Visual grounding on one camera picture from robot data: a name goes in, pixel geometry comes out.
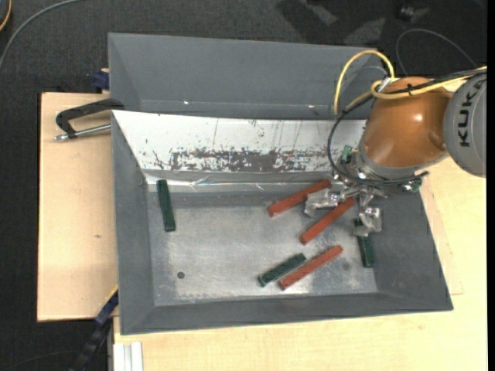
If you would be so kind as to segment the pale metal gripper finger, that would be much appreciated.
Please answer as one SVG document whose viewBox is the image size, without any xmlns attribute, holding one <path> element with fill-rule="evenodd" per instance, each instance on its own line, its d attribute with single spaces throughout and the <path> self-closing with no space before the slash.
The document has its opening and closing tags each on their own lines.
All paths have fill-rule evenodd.
<svg viewBox="0 0 495 371">
<path fill-rule="evenodd" d="M 307 195 L 303 212 L 308 217 L 314 217 L 317 210 L 333 209 L 339 205 L 340 200 L 341 195 L 329 189 L 312 192 Z"/>
<path fill-rule="evenodd" d="M 358 213 L 354 221 L 353 234 L 357 237 L 368 237 L 372 233 L 382 231 L 382 213 L 378 207 L 367 207 Z"/>
</svg>

